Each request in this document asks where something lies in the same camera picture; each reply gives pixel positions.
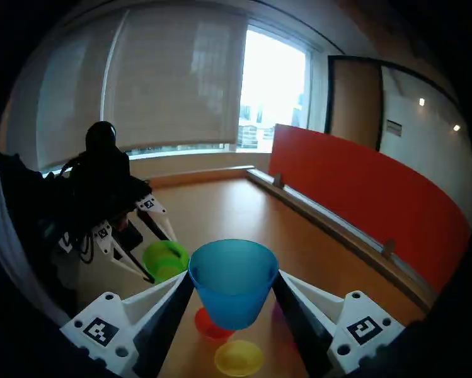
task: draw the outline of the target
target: roller shade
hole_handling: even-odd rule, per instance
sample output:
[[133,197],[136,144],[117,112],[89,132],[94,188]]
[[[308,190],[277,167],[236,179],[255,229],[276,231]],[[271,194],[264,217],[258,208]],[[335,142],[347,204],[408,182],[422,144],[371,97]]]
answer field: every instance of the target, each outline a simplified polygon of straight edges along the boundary
[[37,95],[39,169],[85,150],[85,133],[100,120],[106,60],[121,17],[122,13],[94,20],[53,49]]
[[117,145],[235,143],[247,26],[211,9],[131,9],[105,90]]

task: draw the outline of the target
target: wooden table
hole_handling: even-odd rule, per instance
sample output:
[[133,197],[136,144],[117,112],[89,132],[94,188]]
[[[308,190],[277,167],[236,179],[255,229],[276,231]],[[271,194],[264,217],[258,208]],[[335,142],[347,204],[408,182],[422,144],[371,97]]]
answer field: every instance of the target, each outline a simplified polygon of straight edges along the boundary
[[[344,297],[360,290],[404,325],[424,317],[423,311],[394,284],[283,201],[247,180],[244,172],[158,178],[151,184],[156,198],[168,209],[179,242],[190,253],[214,240],[247,239],[271,249],[287,273],[327,292]],[[156,240],[144,224],[131,219],[145,237],[142,246]],[[142,250],[137,248],[133,254],[140,259]],[[146,283],[130,277],[121,278],[119,284],[110,281],[109,290],[122,298],[146,288]],[[306,377],[290,331],[283,321],[271,316],[274,303],[271,291],[255,323],[235,332],[230,340],[252,341],[262,349],[265,363],[255,377]],[[225,376],[213,363],[219,345],[203,339],[195,328],[194,315],[201,307],[194,290],[161,377]]]

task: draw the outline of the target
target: orange panel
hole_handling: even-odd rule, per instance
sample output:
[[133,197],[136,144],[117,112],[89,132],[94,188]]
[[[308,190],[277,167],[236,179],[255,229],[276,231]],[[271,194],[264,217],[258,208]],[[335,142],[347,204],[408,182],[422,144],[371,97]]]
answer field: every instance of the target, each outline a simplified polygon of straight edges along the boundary
[[440,291],[470,236],[459,207],[435,184],[368,147],[277,125],[269,172],[396,254]]

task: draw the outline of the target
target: window sill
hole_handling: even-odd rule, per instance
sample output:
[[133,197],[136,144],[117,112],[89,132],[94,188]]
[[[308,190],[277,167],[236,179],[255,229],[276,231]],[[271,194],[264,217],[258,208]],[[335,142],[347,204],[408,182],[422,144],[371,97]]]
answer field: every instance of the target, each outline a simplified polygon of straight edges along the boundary
[[[258,150],[258,149],[243,149],[238,148],[235,151],[229,149],[193,149],[184,151],[166,151],[166,152],[150,152],[149,154],[140,154],[129,156],[129,160],[141,160],[141,159],[153,159],[153,158],[165,158],[168,156],[182,156],[182,155],[206,155],[206,154],[270,154],[270,152]],[[53,170],[42,171],[43,177],[53,172],[56,176],[60,173],[60,168],[55,167]]]

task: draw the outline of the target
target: green cup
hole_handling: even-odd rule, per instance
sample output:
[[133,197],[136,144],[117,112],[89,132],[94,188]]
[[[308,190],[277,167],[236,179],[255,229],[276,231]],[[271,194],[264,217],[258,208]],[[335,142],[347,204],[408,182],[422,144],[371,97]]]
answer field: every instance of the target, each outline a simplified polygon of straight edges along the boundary
[[143,252],[145,269],[160,284],[187,270],[188,253],[174,241],[157,241]]

